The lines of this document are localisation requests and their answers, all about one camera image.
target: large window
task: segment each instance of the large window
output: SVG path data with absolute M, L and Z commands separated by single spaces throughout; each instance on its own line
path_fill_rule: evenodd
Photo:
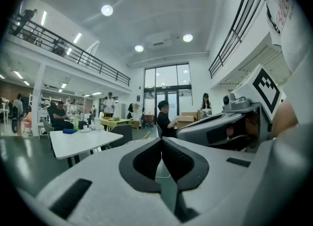
M 155 121 L 157 104 L 169 102 L 169 119 L 181 112 L 191 111 L 192 91 L 189 64 L 147 69 L 145 72 L 144 114 L 152 114 Z

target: black metal railing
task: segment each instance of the black metal railing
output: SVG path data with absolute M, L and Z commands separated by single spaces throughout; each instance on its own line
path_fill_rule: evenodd
M 260 2 L 261 0 L 241 0 L 230 31 L 219 53 L 209 68 L 211 78 L 213 78 L 218 70 L 225 65 L 225 62 L 229 58 L 232 51 L 242 42 L 247 32 L 247 28 L 259 8 Z
M 129 86 L 130 78 L 98 58 L 90 55 L 75 44 L 65 40 L 50 30 L 32 21 L 26 21 L 18 15 L 11 20 L 9 33 L 45 50 L 51 51 L 76 64 L 105 75 L 117 82 Z

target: blue object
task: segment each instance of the blue object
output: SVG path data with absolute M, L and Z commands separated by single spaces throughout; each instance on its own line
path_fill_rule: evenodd
M 70 130 L 70 129 L 63 129 L 64 134 L 74 134 L 76 130 Z

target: round ceiling light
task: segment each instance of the round ceiling light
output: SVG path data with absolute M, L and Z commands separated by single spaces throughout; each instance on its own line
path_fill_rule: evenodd
M 190 34 L 184 35 L 183 40 L 188 43 L 191 42 L 194 37 Z
M 102 8 L 101 8 L 101 13 L 106 16 L 106 17 L 109 17 L 110 15 L 113 14 L 113 8 L 110 6 L 110 5 L 104 5 Z
M 137 45 L 137 46 L 135 47 L 135 50 L 136 50 L 137 52 L 143 52 L 143 46 Z

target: yellow table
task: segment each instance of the yellow table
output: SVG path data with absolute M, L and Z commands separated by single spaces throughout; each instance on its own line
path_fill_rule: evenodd
M 132 121 L 130 119 L 120 119 L 119 121 L 111 121 L 111 119 L 100 119 L 102 125 L 107 125 L 110 129 L 113 129 L 114 127 L 118 125 L 125 125 L 125 124 L 132 124 Z

